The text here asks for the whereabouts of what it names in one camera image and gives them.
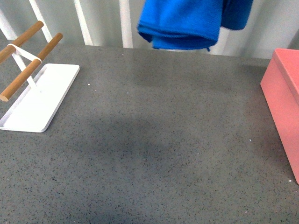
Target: pink storage box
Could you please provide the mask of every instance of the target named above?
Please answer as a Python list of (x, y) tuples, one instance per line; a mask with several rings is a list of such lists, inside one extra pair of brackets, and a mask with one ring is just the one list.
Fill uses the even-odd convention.
[(261, 87), (299, 183), (299, 50), (276, 49)]

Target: blue cloth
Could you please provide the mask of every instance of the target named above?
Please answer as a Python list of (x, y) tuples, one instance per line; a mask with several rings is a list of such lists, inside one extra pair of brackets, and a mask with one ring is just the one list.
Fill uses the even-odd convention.
[(137, 26), (156, 49), (203, 49), (218, 41), (220, 27), (239, 30), (253, 0), (146, 0)]

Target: wooden dowel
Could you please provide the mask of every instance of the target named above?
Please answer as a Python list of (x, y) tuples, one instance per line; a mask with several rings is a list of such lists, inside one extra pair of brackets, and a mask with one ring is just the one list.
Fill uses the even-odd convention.
[[(38, 30), (43, 27), (43, 22), (38, 21), (33, 26), (31, 26), (28, 30), (26, 30), (22, 35), (20, 35), (17, 39), (15, 39), (12, 44), (17, 47), (20, 47), (23, 43), (29, 40)], [(11, 45), (5, 47), (2, 51), (0, 51), (0, 64), (9, 58), (15, 52), (15, 48)]]
[[(56, 36), (47, 44), (47, 46), (38, 54), (38, 58), (42, 61), (46, 56), (54, 49), (58, 42), (62, 38), (62, 34), (58, 33)], [(12, 83), (0, 94), (0, 100), (7, 102), (12, 95), (22, 86), (22, 84), (31, 76), (31, 74), (37, 69), (41, 64), (41, 61), (34, 59), (24, 71), (22, 71), (17, 78), (12, 81)]]
[(62, 34), (56, 34), (53, 39), (47, 44), (47, 46), (37, 55), (42, 61), (46, 58), (46, 56), (55, 48), (58, 42), (62, 39)]
[(12, 95), (23, 85), (23, 83), (29, 78), (32, 72), (37, 69), (37, 67), (41, 64), (41, 61), (38, 59), (34, 59), (24, 71), (22, 71), (17, 78), (12, 81), (11, 84), (1, 93), (0, 100), (7, 102)]

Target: box lid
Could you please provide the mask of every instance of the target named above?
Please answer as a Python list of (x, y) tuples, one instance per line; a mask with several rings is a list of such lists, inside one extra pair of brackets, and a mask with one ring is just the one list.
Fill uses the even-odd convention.
[(275, 49), (273, 59), (299, 105), (299, 50)]

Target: gray countertop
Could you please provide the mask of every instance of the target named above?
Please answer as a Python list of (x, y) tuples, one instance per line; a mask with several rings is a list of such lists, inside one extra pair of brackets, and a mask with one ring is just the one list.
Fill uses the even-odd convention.
[(45, 63), (80, 72), (46, 132), (0, 131), (0, 223), (299, 222), (269, 60), (59, 44)]

